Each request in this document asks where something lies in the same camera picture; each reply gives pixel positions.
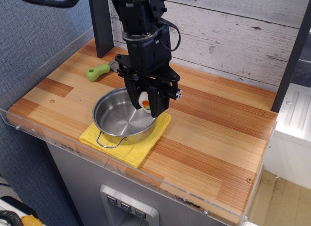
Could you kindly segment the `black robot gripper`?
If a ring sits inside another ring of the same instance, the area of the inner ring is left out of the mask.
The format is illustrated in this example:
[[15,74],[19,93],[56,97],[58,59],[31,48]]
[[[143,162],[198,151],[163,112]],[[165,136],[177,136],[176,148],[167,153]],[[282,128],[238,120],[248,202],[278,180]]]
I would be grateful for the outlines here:
[[152,29],[146,34],[133,35],[125,31],[122,38],[128,55],[118,54],[118,75],[124,78],[125,87],[135,109],[143,91],[147,91],[151,115],[158,117],[169,108],[170,98],[181,98],[178,87],[180,76],[170,67],[172,58],[169,29]]

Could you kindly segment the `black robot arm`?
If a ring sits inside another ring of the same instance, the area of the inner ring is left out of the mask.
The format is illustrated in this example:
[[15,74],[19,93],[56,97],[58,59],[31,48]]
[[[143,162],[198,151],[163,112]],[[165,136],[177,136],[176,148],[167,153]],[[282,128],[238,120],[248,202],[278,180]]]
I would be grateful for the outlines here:
[[178,27],[162,18],[165,0],[112,0],[122,22],[122,38],[128,54],[118,54],[119,76],[136,109],[145,92],[151,115],[156,118],[169,108],[170,99],[178,100],[180,76],[170,67],[172,59],[169,28]]

